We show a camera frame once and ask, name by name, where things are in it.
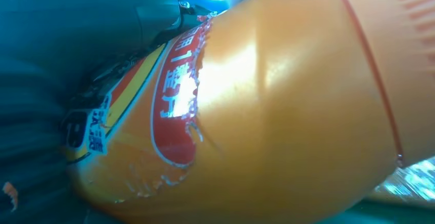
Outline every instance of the orange bottle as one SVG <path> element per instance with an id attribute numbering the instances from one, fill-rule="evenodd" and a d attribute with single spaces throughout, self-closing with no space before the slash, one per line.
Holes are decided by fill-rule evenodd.
<path id="1" fill-rule="evenodd" d="M 435 154 L 434 12 L 435 0 L 242 3 L 70 112 L 78 191 L 125 223 L 345 210 L 398 162 Z"/>

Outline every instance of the red stripe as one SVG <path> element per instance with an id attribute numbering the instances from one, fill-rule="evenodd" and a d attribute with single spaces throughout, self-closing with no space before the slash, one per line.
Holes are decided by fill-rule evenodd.
<path id="1" fill-rule="evenodd" d="M 123 77 L 121 82 L 115 87 L 112 91 L 112 101 L 110 102 L 110 106 L 115 103 L 115 101 L 121 96 L 122 92 L 127 88 L 130 81 L 133 79 L 134 75 L 138 72 L 145 58 L 140 60 L 127 74 Z"/>
<path id="2" fill-rule="evenodd" d="M 392 135 L 393 135 L 393 139 L 394 139 L 394 145 L 396 147 L 396 152 L 398 155 L 398 162 L 402 163 L 403 162 L 403 148 L 402 148 L 402 143 L 400 140 L 400 136 L 399 136 L 399 129 L 396 123 L 396 119 L 394 118 L 394 114 L 392 111 L 392 107 L 387 95 L 387 91 L 386 88 L 382 82 L 382 78 L 381 78 L 381 74 L 379 72 L 379 69 L 377 67 L 376 61 L 374 59 L 374 55 L 373 52 L 369 46 L 369 42 L 367 40 L 367 37 L 364 34 L 362 25 L 360 23 L 360 21 L 358 20 L 358 17 L 355 13 L 355 11 L 353 10 L 349 0 L 342 0 L 346 9 L 349 12 L 350 17 L 352 18 L 352 21 L 354 22 L 354 25 L 357 29 L 358 35 L 360 37 L 361 40 L 361 44 L 363 46 L 363 50 L 365 52 L 366 55 L 366 59 L 368 61 L 368 64 L 373 72 L 373 76 L 376 80 L 376 83 L 378 85 L 378 89 L 379 89 L 379 93 L 381 95 L 383 104 L 384 104 L 384 108 L 385 111 L 387 113 L 387 117 L 388 120 L 390 122 L 390 126 L 391 126 L 391 131 L 392 131 Z"/>

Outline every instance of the yellow stripe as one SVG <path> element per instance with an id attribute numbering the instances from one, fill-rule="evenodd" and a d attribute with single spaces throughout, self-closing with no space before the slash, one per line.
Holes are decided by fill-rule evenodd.
<path id="1" fill-rule="evenodd" d="M 142 83 L 144 82 L 145 78 L 151 72 L 152 66 L 154 66 L 155 62 L 157 61 L 160 53 L 163 51 L 164 48 L 165 45 L 162 45 L 147 56 L 139 70 L 134 75 L 133 79 L 130 81 L 130 83 L 118 97 L 115 103 L 112 104 L 109 110 L 109 115 L 107 117 L 106 134 L 110 130 L 110 127 L 115 125 L 116 121 L 127 108 L 128 104 L 132 101 L 137 91 L 141 87 Z"/>

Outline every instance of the shiny plastic surface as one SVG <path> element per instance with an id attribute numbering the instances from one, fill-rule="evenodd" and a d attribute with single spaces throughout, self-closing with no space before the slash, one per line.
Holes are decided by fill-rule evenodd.
<path id="1" fill-rule="evenodd" d="M 435 158 L 405 169 L 397 169 L 376 187 L 369 199 L 435 208 Z"/>

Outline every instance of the red label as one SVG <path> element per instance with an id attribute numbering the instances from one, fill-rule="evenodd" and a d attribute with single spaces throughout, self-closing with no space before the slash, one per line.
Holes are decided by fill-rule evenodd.
<path id="1" fill-rule="evenodd" d="M 195 157 L 189 126 L 195 124 L 197 55 L 203 25 L 176 39 L 157 79 L 151 113 L 151 139 L 157 154 L 167 163 L 186 167 Z"/>

